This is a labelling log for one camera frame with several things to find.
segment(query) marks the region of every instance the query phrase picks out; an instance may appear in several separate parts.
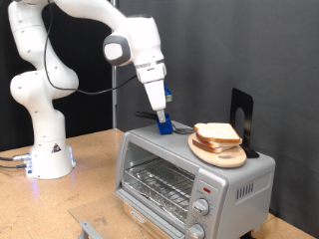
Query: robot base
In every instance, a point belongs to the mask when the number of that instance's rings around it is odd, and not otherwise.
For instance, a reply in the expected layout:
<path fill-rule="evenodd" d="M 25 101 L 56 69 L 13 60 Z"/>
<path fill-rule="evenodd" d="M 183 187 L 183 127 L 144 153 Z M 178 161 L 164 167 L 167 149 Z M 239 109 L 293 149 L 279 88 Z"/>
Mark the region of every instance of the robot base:
<path fill-rule="evenodd" d="M 68 175 L 76 162 L 72 148 L 66 140 L 37 141 L 30 149 L 31 163 L 26 168 L 27 177 L 55 179 Z"/>

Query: toast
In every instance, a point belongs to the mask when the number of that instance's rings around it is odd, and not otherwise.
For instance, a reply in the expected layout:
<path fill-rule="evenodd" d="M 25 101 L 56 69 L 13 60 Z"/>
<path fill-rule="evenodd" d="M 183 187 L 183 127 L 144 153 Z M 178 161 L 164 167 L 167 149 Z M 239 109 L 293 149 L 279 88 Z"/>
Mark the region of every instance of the toast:
<path fill-rule="evenodd" d="M 209 147 L 209 146 L 206 146 L 206 145 L 202 144 L 196 138 L 192 139 L 192 144 L 195 145 L 196 147 L 201 148 L 202 150 L 209 151 L 209 152 L 214 152 L 214 153 L 220 153 L 220 152 L 223 152 L 225 150 L 228 150 L 228 149 L 231 149 L 231 148 L 235 147 L 235 145 L 234 146 L 226 146 L 226 147 Z"/>
<path fill-rule="evenodd" d="M 198 137 L 197 137 L 197 133 L 194 136 L 194 139 L 198 142 L 203 144 L 204 146 L 208 146 L 208 147 L 233 147 L 236 145 L 240 145 L 242 144 L 242 139 L 240 139 L 240 142 L 215 142 L 215 141 L 201 141 Z"/>
<path fill-rule="evenodd" d="M 221 143 L 240 143 L 241 138 L 229 123 L 211 122 L 197 123 L 193 127 L 201 141 L 215 141 Z"/>

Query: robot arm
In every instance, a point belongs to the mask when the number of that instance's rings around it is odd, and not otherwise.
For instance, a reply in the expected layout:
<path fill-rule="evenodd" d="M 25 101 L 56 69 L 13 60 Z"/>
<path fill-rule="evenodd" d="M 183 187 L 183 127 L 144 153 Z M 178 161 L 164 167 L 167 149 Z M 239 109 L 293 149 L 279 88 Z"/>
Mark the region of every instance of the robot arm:
<path fill-rule="evenodd" d="M 163 79 L 166 75 L 160 35 L 149 15 L 125 17 L 106 0 L 54 0 L 67 14 L 105 23 L 114 30 L 104 42 L 104 55 L 113 66 L 133 63 L 159 121 L 165 122 Z"/>
<path fill-rule="evenodd" d="M 154 19 L 147 15 L 127 18 L 107 0 L 54 1 L 71 16 L 101 21 L 114 30 L 104 42 L 105 57 L 114 66 L 129 63 L 136 66 L 139 80 L 162 122 L 159 126 L 165 128 L 169 124 L 163 111 L 166 71 Z M 36 68 L 36 71 L 16 76 L 10 90 L 13 98 L 29 111 L 33 123 L 34 145 L 30 149 L 27 176 L 52 179 L 67 175 L 75 165 L 66 143 L 64 116 L 52 104 L 52 99 L 66 97 L 73 91 L 53 88 L 44 70 L 47 32 L 41 12 L 47 4 L 48 0 L 15 0 L 9 6 L 11 30 L 19 54 Z M 76 89 L 77 74 L 60 61 L 50 41 L 46 52 L 48 75 L 54 86 Z"/>

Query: black plate holder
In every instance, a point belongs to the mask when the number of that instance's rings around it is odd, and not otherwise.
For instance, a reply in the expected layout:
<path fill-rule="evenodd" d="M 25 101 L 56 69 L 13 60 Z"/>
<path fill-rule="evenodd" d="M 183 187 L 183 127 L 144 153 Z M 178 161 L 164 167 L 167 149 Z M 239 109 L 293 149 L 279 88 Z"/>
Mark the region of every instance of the black plate holder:
<path fill-rule="evenodd" d="M 233 128 L 235 128 L 236 112 L 239 108 L 242 108 L 245 117 L 245 126 L 241 147 L 244 149 L 247 158 L 257 158 L 259 157 L 259 154 L 249 147 L 253 110 L 252 96 L 240 91 L 239 89 L 233 88 L 230 107 L 230 124 L 233 126 Z"/>

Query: wooden plate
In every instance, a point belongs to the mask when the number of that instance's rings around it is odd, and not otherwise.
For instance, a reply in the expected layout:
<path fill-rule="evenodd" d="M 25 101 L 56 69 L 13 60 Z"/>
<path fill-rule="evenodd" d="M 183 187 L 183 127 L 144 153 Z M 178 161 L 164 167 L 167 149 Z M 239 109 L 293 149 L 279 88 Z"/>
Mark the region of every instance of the wooden plate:
<path fill-rule="evenodd" d="M 219 154 L 208 152 L 196 147 L 192 144 L 192 140 L 196 137 L 195 133 L 188 138 L 188 145 L 191 151 L 200 159 L 219 167 L 238 167 L 245 163 L 246 153 L 241 146 L 233 147 Z"/>

